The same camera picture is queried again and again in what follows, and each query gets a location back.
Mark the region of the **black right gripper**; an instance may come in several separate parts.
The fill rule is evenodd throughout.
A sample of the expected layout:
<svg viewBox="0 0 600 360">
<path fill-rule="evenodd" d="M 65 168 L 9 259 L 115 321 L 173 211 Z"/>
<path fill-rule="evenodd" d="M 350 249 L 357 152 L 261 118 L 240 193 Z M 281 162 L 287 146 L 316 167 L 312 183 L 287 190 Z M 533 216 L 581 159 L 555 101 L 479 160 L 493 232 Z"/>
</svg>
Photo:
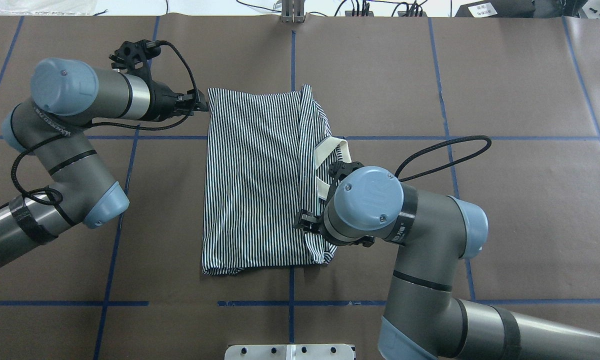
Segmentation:
<svg viewBox="0 0 600 360">
<path fill-rule="evenodd" d="M 375 244 L 375 237 L 371 235 L 364 235 L 360 238 L 348 238 L 336 230 L 328 230 L 323 217 L 315 215 L 308 210 L 300 210 L 294 216 L 293 228 L 304 233 L 321 235 L 325 241 L 338 247 L 361 245 L 364 248 L 370 248 Z"/>
</svg>

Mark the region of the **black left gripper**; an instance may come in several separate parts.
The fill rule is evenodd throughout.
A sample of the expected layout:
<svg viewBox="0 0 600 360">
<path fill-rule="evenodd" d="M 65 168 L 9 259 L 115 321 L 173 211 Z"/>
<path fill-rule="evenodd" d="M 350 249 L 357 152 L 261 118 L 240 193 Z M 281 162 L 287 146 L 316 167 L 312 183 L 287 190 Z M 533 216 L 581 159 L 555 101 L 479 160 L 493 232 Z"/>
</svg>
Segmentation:
<svg viewBox="0 0 600 360">
<path fill-rule="evenodd" d="M 193 116 L 195 112 L 208 112 L 209 103 L 198 88 L 192 88 L 185 93 L 174 92 L 167 85 L 156 85 L 155 103 L 153 109 L 156 117 L 154 122 L 163 122 L 176 116 Z"/>
</svg>

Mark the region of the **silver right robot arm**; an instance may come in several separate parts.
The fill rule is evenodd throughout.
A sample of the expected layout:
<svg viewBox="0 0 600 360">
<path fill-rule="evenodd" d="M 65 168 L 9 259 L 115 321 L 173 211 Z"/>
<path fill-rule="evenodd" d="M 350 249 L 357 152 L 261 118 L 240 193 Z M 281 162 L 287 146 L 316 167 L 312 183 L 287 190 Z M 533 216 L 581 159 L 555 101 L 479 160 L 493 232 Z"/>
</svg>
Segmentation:
<svg viewBox="0 0 600 360">
<path fill-rule="evenodd" d="M 329 175 L 323 211 L 301 209 L 293 226 L 335 246 L 398 246 L 378 335 L 385 360 L 600 360 L 600 332 L 453 297 L 458 262 L 488 237 L 478 205 L 360 162 L 334 162 Z"/>
</svg>

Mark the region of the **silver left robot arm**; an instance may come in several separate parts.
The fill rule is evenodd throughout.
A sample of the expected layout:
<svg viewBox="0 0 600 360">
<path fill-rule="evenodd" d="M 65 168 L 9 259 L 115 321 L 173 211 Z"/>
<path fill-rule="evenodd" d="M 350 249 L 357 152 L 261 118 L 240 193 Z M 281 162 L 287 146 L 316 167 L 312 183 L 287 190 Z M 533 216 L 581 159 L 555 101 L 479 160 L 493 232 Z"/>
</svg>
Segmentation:
<svg viewBox="0 0 600 360">
<path fill-rule="evenodd" d="M 144 55 L 111 55 L 111 69 L 46 58 L 35 67 L 30 97 L 2 123 L 18 151 L 10 179 L 18 194 L 0 207 L 0 268 L 78 224 L 96 229 L 130 205 L 85 130 L 127 128 L 119 120 L 186 120 L 209 106 L 197 86 L 177 93 L 152 79 Z"/>
</svg>

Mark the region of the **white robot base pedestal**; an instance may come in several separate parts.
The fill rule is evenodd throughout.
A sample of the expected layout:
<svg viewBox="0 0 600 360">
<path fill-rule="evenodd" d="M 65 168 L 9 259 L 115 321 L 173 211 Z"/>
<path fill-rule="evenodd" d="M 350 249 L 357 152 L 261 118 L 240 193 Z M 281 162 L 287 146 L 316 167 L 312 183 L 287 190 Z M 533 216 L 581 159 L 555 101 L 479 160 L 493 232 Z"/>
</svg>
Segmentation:
<svg viewBox="0 0 600 360">
<path fill-rule="evenodd" d="M 231 345 L 225 360 L 355 360 L 354 345 L 345 343 Z"/>
</svg>

